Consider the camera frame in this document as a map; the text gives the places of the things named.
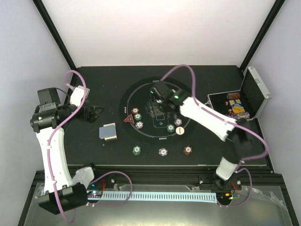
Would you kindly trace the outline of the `blue playing card deck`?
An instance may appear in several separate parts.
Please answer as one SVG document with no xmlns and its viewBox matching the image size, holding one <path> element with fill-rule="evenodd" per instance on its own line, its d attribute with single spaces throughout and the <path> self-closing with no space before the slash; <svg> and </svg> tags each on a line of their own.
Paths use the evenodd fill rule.
<svg viewBox="0 0 301 226">
<path fill-rule="evenodd" d="M 99 128 L 99 138 L 105 141 L 117 139 L 116 124 L 105 124 Z"/>
</svg>

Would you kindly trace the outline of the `green chip mat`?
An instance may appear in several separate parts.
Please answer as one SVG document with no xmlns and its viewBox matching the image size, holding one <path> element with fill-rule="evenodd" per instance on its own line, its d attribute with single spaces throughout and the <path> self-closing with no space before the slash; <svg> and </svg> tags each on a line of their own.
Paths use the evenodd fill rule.
<svg viewBox="0 0 301 226">
<path fill-rule="evenodd" d="M 168 132 L 173 132 L 174 131 L 174 125 L 172 125 L 172 124 L 167 125 L 167 131 Z"/>
</svg>

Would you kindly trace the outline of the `red triangular marker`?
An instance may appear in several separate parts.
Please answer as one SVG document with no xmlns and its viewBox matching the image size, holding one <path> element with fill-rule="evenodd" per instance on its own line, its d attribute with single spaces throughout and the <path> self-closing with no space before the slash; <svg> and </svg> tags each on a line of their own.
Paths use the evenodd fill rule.
<svg viewBox="0 0 301 226">
<path fill-rule="evenodd" d="M 132 114 L 128 115 L 128 116 L 123 120 L 123 122 L 134 124 L 134 123 L 135 123 L 135 120 L 134 120 L 133 115 L 132 115 Z"/>
</svg>

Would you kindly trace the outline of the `red white chip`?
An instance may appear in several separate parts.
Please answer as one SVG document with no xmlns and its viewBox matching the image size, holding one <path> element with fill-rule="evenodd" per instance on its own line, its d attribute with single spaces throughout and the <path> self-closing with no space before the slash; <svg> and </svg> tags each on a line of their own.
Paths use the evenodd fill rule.
<svg viewBox="0 0 301 226">
<path fill-rule="evenodd" d="M 133 109 L 132 109 L 132 113 L 133 113 L 133 114 L 139 113 L 139 109 L 138 109 L 138 108 L 136 108 L 136 107 L 135 107 L 135 108 L 133 108 Z"/>
</svg>

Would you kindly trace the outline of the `brown poker chip stack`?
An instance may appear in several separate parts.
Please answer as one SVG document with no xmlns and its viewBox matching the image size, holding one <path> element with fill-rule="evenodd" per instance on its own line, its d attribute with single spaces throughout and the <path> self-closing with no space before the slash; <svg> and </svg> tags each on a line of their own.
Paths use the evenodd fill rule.
<svg viewBox="0 0 301 226">
<path fill-rule="evenodd" d="M 192 153 L 192 147 L 191 147 L 191 146 L 186 146 L 186 147 L 184 147 L 183 153 L 184 153 L 185 155 L 190 155 L 190 154 Z"/>
</svg>

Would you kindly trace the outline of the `green poker chip stack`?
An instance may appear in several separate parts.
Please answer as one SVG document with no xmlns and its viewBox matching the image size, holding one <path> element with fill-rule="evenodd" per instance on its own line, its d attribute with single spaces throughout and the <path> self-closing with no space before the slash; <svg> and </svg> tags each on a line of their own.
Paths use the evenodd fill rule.
<svg viewBox="0 0 301 226">
<path fill-rule="evenodd" d="M 141 147 L 136 145 L 133 147 L 133 154 L 134 155 L 139 155 L 141 153 Z"/>
</svg>

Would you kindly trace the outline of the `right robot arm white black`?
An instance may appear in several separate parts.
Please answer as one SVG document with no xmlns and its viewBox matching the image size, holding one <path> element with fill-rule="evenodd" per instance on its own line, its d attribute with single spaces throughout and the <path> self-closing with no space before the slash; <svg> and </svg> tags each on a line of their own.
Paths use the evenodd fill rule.
<svg viewBox="0 0 301 226">
<path fill-rule="evenodd" d="M 238 171 L 239 165 L 244 161 L 241 152 L 253 147 L 250 136 L 240 128 L 242 125 L 235 119 L 205 106 L 183 89 L 173 91 L 162 81 L 155 83 L 150 93 L 154 96 L 150 105 L 153 115 L 179 113 L 199 123 L 225 142 L 226 150 L 222 153 L 216 169 L 214 185 L 220 190 L 226 189 L 231 184 L 230 177 Z"/>
</svg>

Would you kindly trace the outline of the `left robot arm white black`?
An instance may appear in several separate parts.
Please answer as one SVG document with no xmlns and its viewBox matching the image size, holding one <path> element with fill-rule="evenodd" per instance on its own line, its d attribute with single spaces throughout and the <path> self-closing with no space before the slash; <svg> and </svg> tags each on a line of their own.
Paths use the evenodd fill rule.
<svg viewBox="0 0 301 226">
<path fill-rule="evenodd" d="M 72 120 L 93 123 L 103 107 L 90 105 L 86 98 L 89 89 L 77 86 L 69 103 L 62 105 L 56 88 L 39 90 L 40 104 L 30 120 L 41 147 L 44 164 L 44 193 L 38 205 L 57 215 L 85 205 L 87 188 L 98 187 L 101 176 L 94 172 L 94 164 L 81 167 L 71 176 L 68 170 L 64 132 Z"/>
</svg>

